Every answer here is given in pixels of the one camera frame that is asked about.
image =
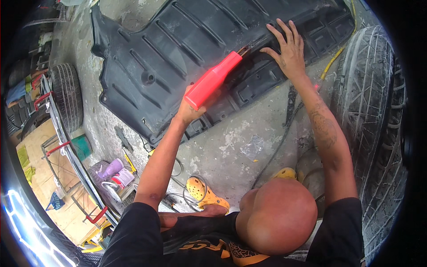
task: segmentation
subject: concrete floor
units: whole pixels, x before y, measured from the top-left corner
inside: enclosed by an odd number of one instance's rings
[[[130,30],[137,31],[144,27],[163,2],[164,0],[101,0],[100,7],[104,15],[119,21]],[[79,74],[84,107],[83,127],[93,148],[93,154],[85,164],[91,166],[101,160],[111,162],[117,157],[124,160],[121,142],[114,132],[114,127],[120,126],[124,128],[125,136],[133,146],[134,152],[130,153],[129,157],[140,174],[148,161],[140,137],[98,101],[102,91],[98,80],[102,59],[90,52],[93,37],[89,5],[90,1],[86,0],[75,6],[70,10],[71,22],[57,24],[54,32],[54,38],[60,41],[57,63],[73,63]],[[355,5],[358,28],[378,24],[372,12],[367,11],[359,1],[355,1]],[[332,51],[307,68],[307,74],[313,81],[320,76],[335,52]],[[330,102],[337,62],[332,65],[322,87],[321,95],[326,103]],[[177,158],[182,162],[184,171],[178,179],[185,184],[189,175],[202,175],[218,196],[229,201],[230,211],[238,211],[241,197],[251,189],[255,178],[271,159],[282,139],[289,85],[290,83],[286,82],[271,90],[250,107],[181,145]],[[257,156],[257,162],[253,162],[240,151],[253,135],[259,135],[264,141],[264,148]],[[297,159],[313,147],[313,131],[307,113],[302,108],[296,115],[286,140],[256,186],[268,181],[281,168],[295,167]],[[168,192],[182,193],[182,189],[171,181]],[[175,207],[178,210],[191,211],[182,199],[175,199]]]

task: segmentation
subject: green bucket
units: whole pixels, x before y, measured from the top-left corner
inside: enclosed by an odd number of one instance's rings
[[[90,154],[92,154],[92,146],[85,135],[72,139],[71,143],[73,144],[74,150],[77,152],[77,157],[80,161],[85,160]]]

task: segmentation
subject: plastic welding gun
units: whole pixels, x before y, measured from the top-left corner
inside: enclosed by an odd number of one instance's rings
[[[237,52],[231,52],[221,63],[209,69],[184,95],[184,99],[193,109],[199,110],[250,50],[251,47],[246,45]]]

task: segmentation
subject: yellow crocs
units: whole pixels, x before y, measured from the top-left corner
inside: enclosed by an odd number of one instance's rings
[[[207,189],[206,196],[203,198],[203,195],[205,194],[205,187]],[[225,199],[217,197],[209,188],[209,186],[205,185],[204,182],[196,177],[188,178],[187,190],[192,197],[197,199],[197,201],[203,199],[203,201],[198,203],[200,209],[204,209],[205,205],[220,205],[227,208],[227,214],[230,211],[230,204]]]
[[[292,168],[283,168],[276,175],[273,176],[272,179],[275,178],[283,178],[283,179],[294,179],[296,180],[296,172]]]

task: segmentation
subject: black plastic undercarriage panel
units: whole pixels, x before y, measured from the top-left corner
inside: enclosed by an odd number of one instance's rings
[[[131,32],[91,8],[92,53],[104,58],[99,101],[157,146],[185,88],[231,51],[257,40],[229,75],[219,101],[186,130],[183,141],[252,103],[286,77],[259,49],[278,42],[266,28],[292,19],[303,36],[306,64],[346,40],[354,21],[343,0],[169,0],[140,31]]]

